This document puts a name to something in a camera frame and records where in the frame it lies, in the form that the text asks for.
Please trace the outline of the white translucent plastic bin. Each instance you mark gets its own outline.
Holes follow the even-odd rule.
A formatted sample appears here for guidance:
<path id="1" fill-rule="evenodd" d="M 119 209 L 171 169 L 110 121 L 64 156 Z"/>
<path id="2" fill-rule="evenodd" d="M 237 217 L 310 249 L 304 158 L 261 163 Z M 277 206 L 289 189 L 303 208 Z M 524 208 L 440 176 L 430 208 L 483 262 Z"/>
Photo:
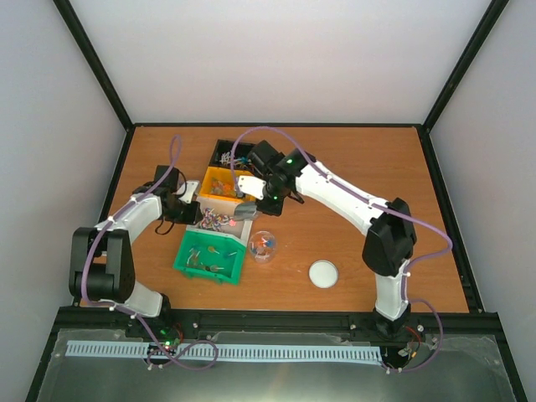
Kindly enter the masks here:
<path id="1" fill-rule="evenodd" d="M 239 206 L 239 202 L 207 197 L 197 197 L 197 201 L 202 213 L 201 221 L 188 225 L 187 230 L 230 238 L 246 246 L 252 221 L 239 220 L 235 217 L 235 209 Z"/>

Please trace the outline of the yellow plastic bin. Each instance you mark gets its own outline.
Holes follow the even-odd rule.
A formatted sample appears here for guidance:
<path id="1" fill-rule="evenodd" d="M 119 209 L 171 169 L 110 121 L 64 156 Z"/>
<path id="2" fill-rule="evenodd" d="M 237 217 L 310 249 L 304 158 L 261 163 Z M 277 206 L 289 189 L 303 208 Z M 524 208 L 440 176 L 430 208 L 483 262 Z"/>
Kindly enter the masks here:
<path id="1" fill-rule="evenodd" d="M 238 197 L 231 170 L 225 167 L 208 167 L 198 195 L 223 201 L 249 202 L 255 198 L 250 195 Z"/>

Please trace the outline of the silver metal scoop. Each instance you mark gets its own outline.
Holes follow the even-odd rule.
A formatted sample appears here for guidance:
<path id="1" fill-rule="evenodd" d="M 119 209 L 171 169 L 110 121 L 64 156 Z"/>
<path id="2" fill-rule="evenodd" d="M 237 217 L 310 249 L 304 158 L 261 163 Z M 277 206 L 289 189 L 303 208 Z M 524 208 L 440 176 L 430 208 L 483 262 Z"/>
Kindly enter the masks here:
<path id="1" fill-rule="evenodd" d="M 255 220 L 259 217 L 259 215 L 260 211 L 257 208 L 256 202 L 243 202 L 235 207 L 233 212 L 233 220 Z"/>

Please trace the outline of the green plastic bin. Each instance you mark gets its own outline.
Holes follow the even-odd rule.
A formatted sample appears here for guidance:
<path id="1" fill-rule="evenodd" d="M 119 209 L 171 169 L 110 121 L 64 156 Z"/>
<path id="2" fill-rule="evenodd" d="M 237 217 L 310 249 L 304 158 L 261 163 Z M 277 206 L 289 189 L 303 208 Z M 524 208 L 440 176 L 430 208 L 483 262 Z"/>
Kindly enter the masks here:
<path id="1" fill-rule="evenodd" d="M 238 285 L 245 252 L 245 246 L 231 234 L 187 229 L 173 269 L 190 279 Z"/>

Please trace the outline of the clear plastic cup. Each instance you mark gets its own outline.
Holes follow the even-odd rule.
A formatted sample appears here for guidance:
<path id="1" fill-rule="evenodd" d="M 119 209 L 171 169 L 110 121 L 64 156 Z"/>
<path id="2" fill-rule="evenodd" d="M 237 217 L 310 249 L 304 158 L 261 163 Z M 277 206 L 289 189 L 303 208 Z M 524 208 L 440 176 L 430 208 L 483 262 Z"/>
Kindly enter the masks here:
<path id="1" fill-rule="evenodd" d="M 275 257 L 276 246 L 276 237 L 266 230 L 254 233 L 248 241 L 248 251 L 253 260 L 260 264 L 268 263 Z"/>

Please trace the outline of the black plastic bin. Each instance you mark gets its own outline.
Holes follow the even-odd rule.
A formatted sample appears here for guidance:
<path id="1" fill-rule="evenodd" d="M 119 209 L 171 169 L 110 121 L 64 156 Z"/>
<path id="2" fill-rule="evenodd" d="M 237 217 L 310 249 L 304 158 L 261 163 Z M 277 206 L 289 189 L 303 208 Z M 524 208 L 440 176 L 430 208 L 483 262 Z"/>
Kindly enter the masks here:
<path id="1" fill-rule="evenodd" d="M 234 163 L 235 169 L 247 170 L 250 165 L 248 154 L 255 146 L 254 143 L 239 142 L 233 151 L 234 142 L 230 140 L 218 139 L 215 143 L 211 158 L 210 167 L 229 168 Z"/>

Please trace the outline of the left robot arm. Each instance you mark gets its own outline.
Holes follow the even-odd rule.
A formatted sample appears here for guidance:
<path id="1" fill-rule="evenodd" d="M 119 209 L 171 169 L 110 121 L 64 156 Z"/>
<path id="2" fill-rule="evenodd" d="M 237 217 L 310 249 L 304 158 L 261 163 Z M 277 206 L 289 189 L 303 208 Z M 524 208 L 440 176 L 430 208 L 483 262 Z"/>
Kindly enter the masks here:
<path id="1" fill-rule="evenodd" d="M 200 203 L 194 199 L 198 186 L 198 180 L 187 180 L 179 169 L 159 165 L 154 179 L 136 188 L 115 214 L 93 227 L 78 228 L 71 243 L 71 295 L 145 317 L 148 331 L 167 336 L 174 327 L 174 316 L 166 311 L 169 300 L 137 281 L 131 245 L 157 220 L 198 223 L 202 218 Z"/>

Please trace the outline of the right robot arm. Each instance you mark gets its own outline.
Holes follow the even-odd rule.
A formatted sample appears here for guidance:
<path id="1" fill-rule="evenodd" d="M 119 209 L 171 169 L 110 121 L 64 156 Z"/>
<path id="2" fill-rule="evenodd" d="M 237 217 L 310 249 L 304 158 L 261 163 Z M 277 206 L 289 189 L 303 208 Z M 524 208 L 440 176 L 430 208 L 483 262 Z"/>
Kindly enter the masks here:
<path id="1" fill-rule="evenodd" d="M 279 216 L 286 198 L 298 203 L 312 198 L 358 229 L 364 237 L 363 262 L 375 275 L 376 331 L 385 339 L 398 334 L 411 310 L 405 274 L 416 232 L 408 220 L 408 204 L 401 198 L 389 202 L 364 192 L 300 149 L 284 155 L 262 141 L 250 150 L 248 159 L 254 175 L 239 178 L 238 187 L 255 198 L 261 213 Z"/>

